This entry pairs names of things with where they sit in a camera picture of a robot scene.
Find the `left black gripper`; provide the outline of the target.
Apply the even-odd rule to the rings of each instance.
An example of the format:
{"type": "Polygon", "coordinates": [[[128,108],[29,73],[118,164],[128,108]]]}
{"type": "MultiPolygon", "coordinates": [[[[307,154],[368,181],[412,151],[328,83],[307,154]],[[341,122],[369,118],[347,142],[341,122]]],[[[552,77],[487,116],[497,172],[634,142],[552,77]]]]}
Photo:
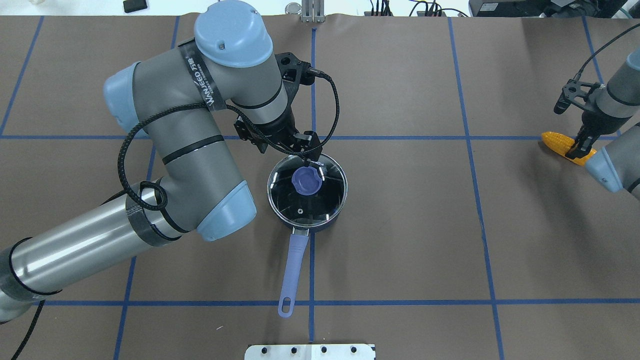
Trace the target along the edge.
{"type": "Polygon", "coordinates": [[[284,111],[276,120],[263,124],[254,121],[249,124],[246,121],[248,117],[243,112],[237,114],[235,130],[238,137],[256,146],[260,153],[265,153],[272,143],[275,150],[288,157],[297,157],[306,162],[319,161],[323,147],[317,132],[299,132],[292,111],[284,111]]]}

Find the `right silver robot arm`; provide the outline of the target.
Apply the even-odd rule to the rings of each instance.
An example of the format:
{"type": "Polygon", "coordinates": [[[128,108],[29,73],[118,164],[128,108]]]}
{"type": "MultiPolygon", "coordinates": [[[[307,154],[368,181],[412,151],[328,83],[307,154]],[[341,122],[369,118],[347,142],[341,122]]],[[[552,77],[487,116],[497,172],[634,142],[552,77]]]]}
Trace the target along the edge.
{"type": "MultiPolygon", "coordinates": [[[[640,51],[630,53],[606,84],[569,80],[562,88],[568,104],[582,109],[582,127],[564,156],[585,158],[595,141],[610,135],[639,112],[640,51]]],[[[590,157],[585,168],[608,191],[639,198],[639,125],[636,123],[590,157]]]]}

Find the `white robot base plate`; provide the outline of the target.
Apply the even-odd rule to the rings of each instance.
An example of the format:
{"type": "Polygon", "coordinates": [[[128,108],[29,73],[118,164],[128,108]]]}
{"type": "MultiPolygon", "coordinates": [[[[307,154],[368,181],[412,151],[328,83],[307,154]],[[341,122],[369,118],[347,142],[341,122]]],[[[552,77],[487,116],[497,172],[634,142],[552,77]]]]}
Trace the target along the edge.
{"type": "Polygon", "coordinates": [[[376,360],[374,344],[256,344],[247,347],[245,360],[376,360]]]}

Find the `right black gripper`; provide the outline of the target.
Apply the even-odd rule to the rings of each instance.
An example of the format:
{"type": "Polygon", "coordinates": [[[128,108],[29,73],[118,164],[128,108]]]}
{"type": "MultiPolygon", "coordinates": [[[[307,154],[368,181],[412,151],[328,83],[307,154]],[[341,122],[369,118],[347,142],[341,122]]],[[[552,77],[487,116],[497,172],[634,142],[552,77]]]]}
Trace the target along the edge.
{"type": "Polygon", "coordinates": [[[582,113],[582,127],[578,131],[574,144],[565,153],[565,157],[577,160],[589,155],[599,137],[617,132],[622,125],[623,118],[600,112],[584,111],[582,113]]]}

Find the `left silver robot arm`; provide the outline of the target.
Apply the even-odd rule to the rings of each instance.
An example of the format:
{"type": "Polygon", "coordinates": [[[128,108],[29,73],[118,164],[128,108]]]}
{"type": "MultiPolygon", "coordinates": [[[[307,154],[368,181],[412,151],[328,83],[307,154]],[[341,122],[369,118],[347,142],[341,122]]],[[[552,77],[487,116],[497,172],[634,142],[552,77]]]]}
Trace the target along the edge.
{"type": "Polygon", "coordinates": [[[245,227],[257,210],[214,119],[237,114],[238,137],[307,162],[323,142],[300,132],[300,85],[330,76],[276,54],[261,14],[240,0],[200,13],[194,37],[110,76],[103,97],[127,131],[116,168],[121,191],[99,207],[1,253],[1,323],[73,285],[197,231],[206,241],[245,227]]]}

